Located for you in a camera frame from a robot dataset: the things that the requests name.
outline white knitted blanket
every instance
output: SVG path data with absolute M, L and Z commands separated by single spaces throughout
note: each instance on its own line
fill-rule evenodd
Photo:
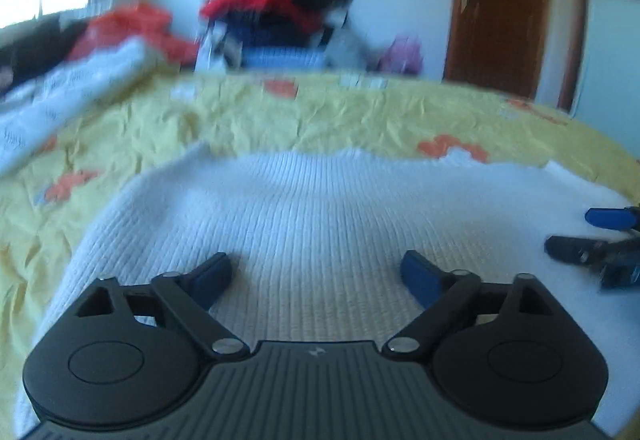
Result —
M 212 315 L 249 345 L 380 344 L 421 311 L 399 277 L 402 255 L 415 249 L 487 281 L 539 276 L 609 361 L 596 421 L 616 432 L 640 401 L 639 298 L 599 295 L 597 279 L 553 262 L 543 243 L 553 233 L 621 237 L 590 227 L 584 212 L 625 204 L 555 164 L 481 165 L 457 151 L 439 161 L 353 151 L 221 159 L 199 146 L 134 179 L 92 224 L 36 340 L 100 273 L 145 283 L 224 251 L 236 274 Z M 16 432 L 31 423 L 23 394 Z
M 162 61 L 143 39 L 131 38 L 12 91 L 0 101 L 0 176 L 89 106 L 127 89 Z

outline brown door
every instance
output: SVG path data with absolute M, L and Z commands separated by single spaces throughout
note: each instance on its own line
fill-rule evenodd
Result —
M 445 78 L 533 98 L 548 0 L 454 0 Z

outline bed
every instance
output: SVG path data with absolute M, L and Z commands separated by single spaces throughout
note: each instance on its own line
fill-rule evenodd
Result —
M 2 438 L 12 437 L 34 329 L 85 229 L 130 179 L 195 142 L 225 156 L 356 148 L 437 159 L 459 149 L 482 163 L 555 161 L 640 201 L 640 165 L 617 144 L 560 112 L 471 87 L 348 73 L 215 76 L 158 67 L 75 115 L 0 177 Z M 620 411 L 615 431 L 638 404 Z

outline metal screw head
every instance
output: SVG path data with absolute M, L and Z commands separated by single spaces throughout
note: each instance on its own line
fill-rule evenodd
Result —
M 235 355 L 244 348 L 244 343 L 239 339 L 219 339 L 211 345 L 211 349 L 219 355 Z
M 412 354 L 420 348 L 420 343 L 411 337 L 396 337 L 387 346 L 395 354 Z

